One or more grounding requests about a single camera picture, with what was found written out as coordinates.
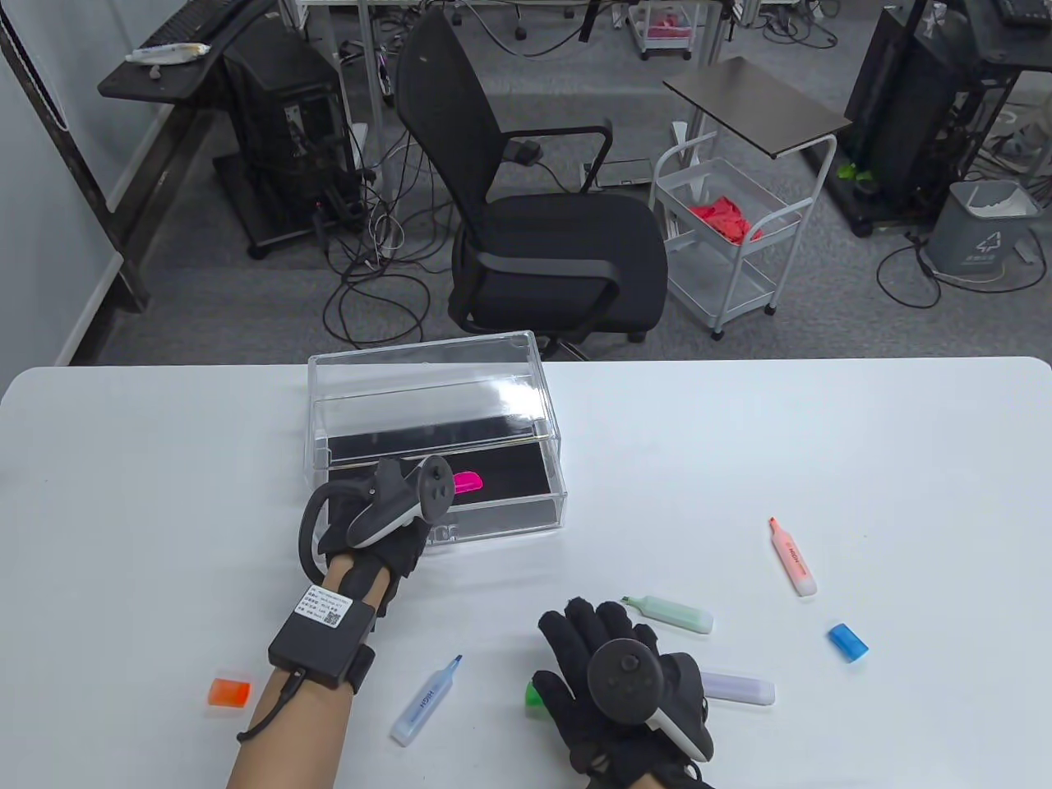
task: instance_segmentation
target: orange highlighter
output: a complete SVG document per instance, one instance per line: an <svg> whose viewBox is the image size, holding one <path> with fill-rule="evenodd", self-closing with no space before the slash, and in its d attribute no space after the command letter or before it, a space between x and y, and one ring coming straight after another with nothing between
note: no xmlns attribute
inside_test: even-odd
<svg viewBox="0 0 1052 789"><path fill-rule="evenodd" d="M771 519L771 542L774 543L774 550L778 552L789 580L796 589L796 593L802 598L808 598L818 591L818 585L814 581L814 575L804 564L804 557L800 553L800 548L793 542L792 534L782 528L778 519Z"/></svg>

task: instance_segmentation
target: white wall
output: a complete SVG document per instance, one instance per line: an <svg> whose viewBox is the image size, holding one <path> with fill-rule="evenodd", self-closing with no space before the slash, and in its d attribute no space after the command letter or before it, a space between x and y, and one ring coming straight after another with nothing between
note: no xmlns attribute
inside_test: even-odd
<svg viewBox="0 0 1052 789"><path fill-rule="evenodd" d="M12 25L61 106L110 207L127 188L167 110L104 99L97 86L182 4L183 0L3 0Z"/></svg>
<svg viewBox="0 0 1052 789"><path fill-rule="evenodd" d="M0 59L0 393L64 363L120 266L7 62Z"/></svg>

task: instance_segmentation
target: computer tower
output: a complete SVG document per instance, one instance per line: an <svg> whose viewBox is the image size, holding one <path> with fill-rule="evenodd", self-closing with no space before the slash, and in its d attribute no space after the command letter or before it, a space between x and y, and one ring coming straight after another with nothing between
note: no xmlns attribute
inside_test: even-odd
<svg viewBox="0 0 1052 789"><path fill-rule="evenodd" d="M327 222L360 218L361 182L336 69L278 15L266 15L226 50L224 76L241 148L237 175L256 193L267 222L309 229L319 206ZM241 218L254 236L251 222Z"/></svg>
<svg viewBox="0 0 1052 789"><path fill-rule="evenodd" d="M844 151L872 173L883 200L933 218L970 168L1017 73L984 63L968 20L951 11L906 42L889 81L905 22L899 9L881 14L848 102L853 126Z"/></svg>

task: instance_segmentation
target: forearm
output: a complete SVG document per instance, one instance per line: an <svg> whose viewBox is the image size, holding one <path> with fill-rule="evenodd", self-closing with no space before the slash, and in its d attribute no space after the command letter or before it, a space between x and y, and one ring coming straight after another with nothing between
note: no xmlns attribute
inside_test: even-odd
<svg viewBox="0 0 1052 789"><path fill-rule="evenodd" d="M323 586L337 591L352 564L350 557L332 560ZM377 608L389 581L387 570L381 570L364 602ZM287 679L287 671L271 674L250 726L270 711ZM270 725L242 744L227 789L331 789L353 695L348 684L329 690L303 683Z"/></svg>

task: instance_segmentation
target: acrylic box lid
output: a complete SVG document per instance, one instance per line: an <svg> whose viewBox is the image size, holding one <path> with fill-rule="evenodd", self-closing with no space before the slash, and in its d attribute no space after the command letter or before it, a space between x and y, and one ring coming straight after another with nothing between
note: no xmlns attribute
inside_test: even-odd
<svg viewBox="0 0 1052 789"><path fill-rule="evenodd" d="M381 457L552 441L559 427L532 332L311 357L305 461L318 472Z"/></svg>

